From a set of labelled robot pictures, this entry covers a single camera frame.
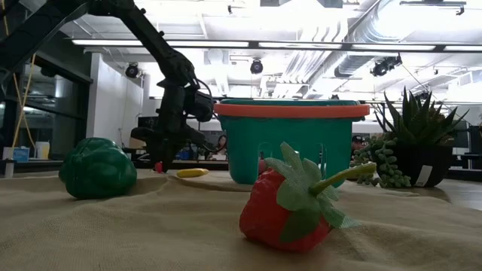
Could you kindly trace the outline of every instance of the strawberry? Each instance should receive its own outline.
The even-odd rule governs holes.
[[[239,218],[239,228],[253,241],[284,251],[306,252],[322,242],[331,228],[356,225],[336,210],[330,199],[337,199],[332,184],[353,174],[373,172],[374,164],[340,172],[326,181],[319,167],[300,160],[286,143],[282,144],[284,163],[265,159],[270,167],[261,174]]]

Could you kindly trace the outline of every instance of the strawberry stem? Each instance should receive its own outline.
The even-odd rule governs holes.
[[[310,193],[313,196],[316,196],[319,193],[323,192],[323,190],[326,189],[326,187],[336,184],[337,182],[345,178],[354,178],[360,174],[367,174],[367,173],[370,174],[375,172],[375,170],[377,170],[376,163],[366,163],[364,165],[352,167],[350,169],[345,169],[342,172],[338,172],[337,174],[331,176],[330,178],[324,181],[319,181],[316,184],[314,184],[312,187],[310,187]]]

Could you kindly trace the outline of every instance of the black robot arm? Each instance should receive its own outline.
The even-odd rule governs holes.
[[[158,84],[164,88],[164,96],[155,128],[133,130],[132,136],[146,141],[151,161],[162,161],[167,170],[186,142],[206,144],[203,134],[186,124],[186,116],[191,114],[202,122],[211,120],[212,99],[198,91],[192,63],[167,44],[163,33],[157,32],[144,13],[133,0],[48,0],[0,42],[0,101],[5,97],[4,85],[13,73],[64,24],[85,14],[117,17],[156,59],[166,78]]]

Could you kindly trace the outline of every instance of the security camera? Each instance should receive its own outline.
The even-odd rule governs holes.
[[[139,78],[142,75],[142,71],[138,66],[139,64],[137,62],[130,63],[129,67],[126,69],[126,76],[132,79]]]
[[[253,63],[251,64],[250,71],[254,75],[259,75],[263,72],[263,64],[261,63],[260,59],[254,59]]]

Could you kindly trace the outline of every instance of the strawberry leaves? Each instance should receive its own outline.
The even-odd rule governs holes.
[[[332,227],[351,227],[357,223],[336,210],[331,200],[338,200],[333,182],[321,181],[322,173],[314,162],[304,159],[287,143],[281,144],[285,162],[266,158],[266,164],[285,177],[278,189],[276,203],[291,211],[280,236],[281,242],[293,242],[313,232],[324,218]],[[312,187],[322,187],[313,193]]]

